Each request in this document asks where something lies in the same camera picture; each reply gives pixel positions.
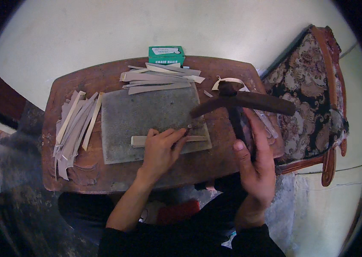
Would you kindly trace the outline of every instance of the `right hand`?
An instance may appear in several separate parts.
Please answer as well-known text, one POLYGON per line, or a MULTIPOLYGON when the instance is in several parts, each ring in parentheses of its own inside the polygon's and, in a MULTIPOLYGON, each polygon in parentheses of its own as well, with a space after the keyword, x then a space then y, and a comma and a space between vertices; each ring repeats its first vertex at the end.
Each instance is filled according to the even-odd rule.
POLYGON ((275 164, 264 126, 253 111, 243 109, 252 128, 256 161, 251 162, 251 154, 241 140, 234 142, 241 184, 248 192, 236 215, 237 231, 243 227, 261 226, 265 209, 271 205, 275 193, 275 164))

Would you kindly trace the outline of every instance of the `hammer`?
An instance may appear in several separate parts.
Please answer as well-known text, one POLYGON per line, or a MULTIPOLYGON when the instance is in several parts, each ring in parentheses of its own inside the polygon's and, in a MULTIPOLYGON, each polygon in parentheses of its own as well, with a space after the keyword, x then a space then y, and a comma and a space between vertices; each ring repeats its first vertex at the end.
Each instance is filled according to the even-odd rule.
POLYGON ((192 118, 198 118, 215 109, 225 107, 228 111, 228 118, 234 130, 235 137, 243 141, 247 148, 249 148, 241 126, 240 108, 245 107, 289 116, 295 114, 295 105, 290 101, 271 95, 241 92, 239 91, 240 88, 242 88, 240 83, 220 81, 218 85, 218 97, 212 97, 205 103, 196 106, 190 111, 190 116, 192 118))

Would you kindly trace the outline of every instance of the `stack of strips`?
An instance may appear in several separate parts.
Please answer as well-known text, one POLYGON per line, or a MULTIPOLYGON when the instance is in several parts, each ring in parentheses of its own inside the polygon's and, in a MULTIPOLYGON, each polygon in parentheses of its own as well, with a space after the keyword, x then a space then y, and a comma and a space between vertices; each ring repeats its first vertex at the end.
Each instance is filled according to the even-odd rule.
POLYGON ((87 151, 91 132, 101 107, 103 93, 98 96, 97 92, 90 99, 84 100, 85 94, 83 91, 74 91, 71 100, 67 99, 61 106, 61 119, 55 125, 57 131, 53 152, 55 179, 57 179, 58 166, 58 175, 68 180, 67 168, 74 164, 85 131, 87 132, 82 147, 87 151))
POLYGON ((128 72, 121 73, 120 81, 129 82, 123 89, 128 88, 128 94, 142 92, 187 88, 192 82, 201 83, 205 78, 200 77, 201 71, 183 69, 179 63, 161 65, 145 63, 146 68, 129 65, 128 72))

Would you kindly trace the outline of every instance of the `gray sanding board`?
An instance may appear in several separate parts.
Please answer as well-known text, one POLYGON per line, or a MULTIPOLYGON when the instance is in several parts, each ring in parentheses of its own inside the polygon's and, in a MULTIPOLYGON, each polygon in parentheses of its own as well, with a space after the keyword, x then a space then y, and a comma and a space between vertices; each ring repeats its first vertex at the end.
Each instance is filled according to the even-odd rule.
MULTIPOLYGON (((191 123, 190 110, 199 105, 195 83, 191 87, 128 95, 128 90, 105 93, 101 105, 102 152, 105 164, 144 159, 144 148, 131 146, 132 136, 146 136, 150 128, 163 132, 191 123)), ((203 120, 194 120, 189 135, 207 136, 208 141, 188 142, 181 153, 212 148, 203 120)))

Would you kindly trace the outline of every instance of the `forearm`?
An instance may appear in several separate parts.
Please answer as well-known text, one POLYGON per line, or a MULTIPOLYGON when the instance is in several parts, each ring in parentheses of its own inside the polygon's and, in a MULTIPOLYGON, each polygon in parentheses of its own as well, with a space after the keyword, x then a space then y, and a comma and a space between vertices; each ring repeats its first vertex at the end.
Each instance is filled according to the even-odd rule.
POLYGON ((265 223, 266 207, 250 195, 247 196, 239 207, 235 216, 235 229, 239 233, 242 229, 260 227, 265 223))
POLYGON ((129 232, 135 228, 145 207, 153 184, 136 177, 133 184, 117 203, 106 222, 106 227, 129 232))

